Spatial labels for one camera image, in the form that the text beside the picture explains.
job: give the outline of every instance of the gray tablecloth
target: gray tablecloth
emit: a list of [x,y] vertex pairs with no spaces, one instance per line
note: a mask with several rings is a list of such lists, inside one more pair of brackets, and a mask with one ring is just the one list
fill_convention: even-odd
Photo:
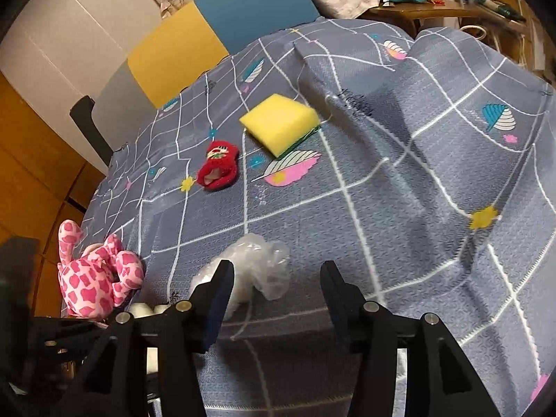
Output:
[[[556,365],[552,92],[448,28],[415,41],[364,20],[278,32],[202,75],[115,153],[78,250],[116,232],[145,262],[134,300],[154,305],[186,298],[246,232],[288,244],[286,295],[256,294],[202,359],[210,415],[345,415],[358,359],[335,345],[319,286],[335,260],[392,312],[440,315],[502,415],[517,416]],[[273,93],[322,119],[298,147],[318,161],[282,187],[287,171],[264,177],[273,159],[238,122]],[[213,137],[240,149],[237,181],[182,192]],[[400,353],[396,415],[404,368]]]

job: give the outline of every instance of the plastic bag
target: plastic bag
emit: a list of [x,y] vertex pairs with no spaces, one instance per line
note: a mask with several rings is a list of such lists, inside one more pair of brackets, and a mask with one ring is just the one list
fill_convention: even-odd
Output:
[[224,320],[228,320],[240,303],[251,300],[253,287],[268,300],[277,300],[286,293],[290,286],[289,258],[286,243],[267,242],[260,235],[246,234],[201,268],[191,280],[190,296],[197,285],[210,281],[221,260],[229,260],[234,264],[235,277],[224,315]]

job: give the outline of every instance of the wood panel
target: wood panel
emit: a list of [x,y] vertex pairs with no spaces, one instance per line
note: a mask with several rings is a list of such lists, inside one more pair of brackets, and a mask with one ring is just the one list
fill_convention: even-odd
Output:
[[27,304],[29,309],[33,310],[33,302],[37,294],[38,279],[41,277],[42,265],[44,263],[44,257],[42,255],[34,256],[34,266],[33,266],[33,276],[31,277],[31,283],[29,285],[29,293],[27,295]]
[[34,316],[59,317],[62,309],[62,294],[58,283],[57,266],[45,260],[35,298]]
[[507,30],[497,30],[497,36],[500,42],[500,49],[502,54],[510,58],[512,61],[519,63],[521,60],[525,62],[525,68],[532,71],[534,65],[533,59],[533,32],[531,28],[533,12],[525,3],[525,0],[500,0],[509,4],[517,12],[526,18],[525,24],[527,25],[527,34],[522,37],[517,33],[511,33]]
[[4,243],[12,234],[9,233],[8,229],[5,227],[0,226],[0,245]]
[[73,220],[77,224],[81,225],[83,218],[84,214],[77,210],[75,207],[68,204],[67,202],[63,204],[62,209],[60,210],[60,213],[58,214],[58,217],[56,218],[56,221],[54,223],[54,230],[52,231],[52,236],[50,237],[48,246],[46,248],[46,259],[49,262],[57,264],[60,261],[58,255],[58,228],[60,227],[60,224],[62,224],[62,222],[65,220]]
[[0,224],[13,234],[37,238],[43,252],[62,200],[0,147]]
[[79,205],[89,207],[89,203],[98,184],[102,182],[105,175],[95,168],[92,164],[86,163],[83,171],[77,177],[77,181],[69,193],[69,197],[76,201]]
[[0,74],[0,146],[65,199],[85,160],[60,138]]

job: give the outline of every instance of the red baby shoe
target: red baby shoe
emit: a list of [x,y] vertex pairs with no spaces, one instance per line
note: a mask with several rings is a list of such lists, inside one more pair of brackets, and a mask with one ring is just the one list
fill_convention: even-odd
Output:
[[197,183],[212,191],[231,185],[237,177],[239,149],[226,141],[213,141],[207,150],[207,161],[197,173]]

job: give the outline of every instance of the pink stuffed animal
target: pink stuffed animal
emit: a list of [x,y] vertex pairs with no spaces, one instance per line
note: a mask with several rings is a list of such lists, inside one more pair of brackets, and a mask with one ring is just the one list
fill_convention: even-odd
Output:
[[124,302],[132,289],[141,288],[143,266],[133,252],[122,250],[122,243],[115,234],[103,245],[88,246],[83,257],[73,260],[73,247],[82,236],[76,222],[65,220],[60,225],[60,290],[70,315],[103,319]]

